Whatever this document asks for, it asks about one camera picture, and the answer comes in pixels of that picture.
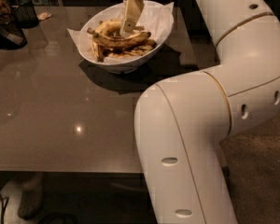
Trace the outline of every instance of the black wire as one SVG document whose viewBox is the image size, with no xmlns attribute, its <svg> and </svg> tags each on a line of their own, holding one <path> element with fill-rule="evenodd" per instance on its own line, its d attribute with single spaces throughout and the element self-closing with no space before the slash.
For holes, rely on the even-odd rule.
<svg viewBox="0 0 280 224">
<path fill-rule="evenodd" d="M 7 201 L 4 203 L 4 198 L 2 197 L 1 193 L 0 193 L 0 202 L 1 202 L 1 215 L 0 215 L 0 224 L 4 224 L 4 214 L 7 210 L 7 204 L 9 201 L 9 198 L 6 197 L 5 198 Z"/>
</svg>

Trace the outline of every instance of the floor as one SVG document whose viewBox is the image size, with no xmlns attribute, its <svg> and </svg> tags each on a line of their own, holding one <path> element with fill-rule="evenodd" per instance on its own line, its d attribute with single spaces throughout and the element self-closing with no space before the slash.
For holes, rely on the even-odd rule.
<svg viewBox="0 0 280 224">
<path fill-rule="evenodd" d="M 191 41 L 200 69 L 217 63 L 207 36 L 194 36 Z M 221 145 L 231 172 L 230 195 L 238 223 L 280 224 L 280 113 Z M 2 195 L 9 197 L 6 224 L 40 223 L 56 213 L 72 215 L 79 224 L 156 223 L 145 180 L 139 175 L 49 173 L 43 208 L 30 221 L 17 217 L 18 182 L 9 181 Z"/>
</svg>

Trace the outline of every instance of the black cup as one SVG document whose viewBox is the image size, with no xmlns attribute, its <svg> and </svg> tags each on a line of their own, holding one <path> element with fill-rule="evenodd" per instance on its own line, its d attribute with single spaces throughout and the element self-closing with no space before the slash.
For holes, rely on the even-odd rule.
<svg viewBox="0 0 280 224">
<path fill-rule="evenodd" d="M 17 23 L 21 28 L 32 28 L 39 24 L 33 0 L 10 0 L 9 3 L 14 8 Z"/>
<path fill-rule="evenodd" d="M 20 49 L 27 44 L 13 14 L 0 15 L 0 49 Z"/>
</svg>

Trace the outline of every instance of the white bowl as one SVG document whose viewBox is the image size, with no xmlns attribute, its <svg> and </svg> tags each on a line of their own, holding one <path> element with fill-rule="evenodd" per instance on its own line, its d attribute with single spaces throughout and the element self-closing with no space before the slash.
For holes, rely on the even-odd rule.
<svg viewBox="0 0 280 224">
<path fill-rule="evenodd" d="M 157 47 L 154 48 L 154 50 L 144 56 L 137 56 L 129 59 L 105 57 L 103 62 L 96 61 L 91 49 L 92 35 L 87 34 L 87 29 L 89 27 L 95 29 L 99 21 L 122 18 L 124 4 L 121 3 L 101 11 L 83 26 L 80 31 L 80 35 L 83 37 L 79 39 L 79 46 L 77 46 L 81 56 L 90 63 L 116 74 L 130 73 L 153 57 L 172 31 L 174 24 L 174 17 L 172 15 L 173 6 L 164 6 L 148 0 L 145 0 L 144 3 L 145 7 L 139 19 L 139 25 L 143 25 L 146 30 L 151 32 L 150 38 L 157 42 Z"/>
</svg>

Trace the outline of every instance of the table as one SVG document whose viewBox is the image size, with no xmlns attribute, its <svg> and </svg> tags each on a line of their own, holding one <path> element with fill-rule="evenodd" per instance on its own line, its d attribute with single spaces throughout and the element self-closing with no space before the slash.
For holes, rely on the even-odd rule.
<svg viewBox="0 0 280 224">
<path fill-rule="evenodd" d="M 67 28 L 104 7 L 36 7 L 52 16 L 23 30 L 28 44 L 0 50 L 0 171 L 141 173 L 136 102 L 153 83 L 196 69 L 183 17 L 162 50 L 114 75 L 82 59 Z"/>
</svg>

